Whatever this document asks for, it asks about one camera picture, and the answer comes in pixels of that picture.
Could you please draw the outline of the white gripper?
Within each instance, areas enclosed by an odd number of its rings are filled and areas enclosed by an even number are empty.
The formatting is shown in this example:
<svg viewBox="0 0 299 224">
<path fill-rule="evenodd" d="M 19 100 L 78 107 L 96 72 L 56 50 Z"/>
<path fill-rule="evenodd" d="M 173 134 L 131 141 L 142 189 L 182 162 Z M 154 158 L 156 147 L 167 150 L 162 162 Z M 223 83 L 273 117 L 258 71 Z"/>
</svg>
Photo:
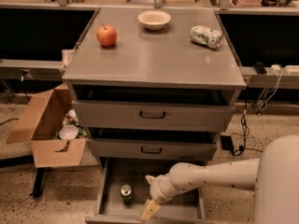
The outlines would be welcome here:
<svg viewBox="0 0 299 224">
<path fill-rule="evenodd" d="M 140 220 L 148 221 L 160 208 L 159 203 L 167 203 L 175 196 L 175 186 L 169 175 L 146 175 L 149 183 L 149 195 L 153 200 L 146 200 L 140 214 Z"/>
</svg>

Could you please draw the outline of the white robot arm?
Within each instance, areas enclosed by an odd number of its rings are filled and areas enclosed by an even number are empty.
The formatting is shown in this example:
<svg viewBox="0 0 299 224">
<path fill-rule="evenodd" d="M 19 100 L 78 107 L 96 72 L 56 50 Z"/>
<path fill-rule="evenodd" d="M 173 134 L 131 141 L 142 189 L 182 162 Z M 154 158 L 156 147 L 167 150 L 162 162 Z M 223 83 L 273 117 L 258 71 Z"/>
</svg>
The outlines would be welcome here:
<svg viewBox="0 0 299 224">
<path fill-rule="evenodd" d="M 275 139 L 259 158 L 208 166 L 187 162 L 165 175 L 148 175 L 150 198 L 140 219 L 148 221 L 160 205 L 203 186 L 254 192 L 254 224 L 299 224 L 299 135 Z"/>
</svg>

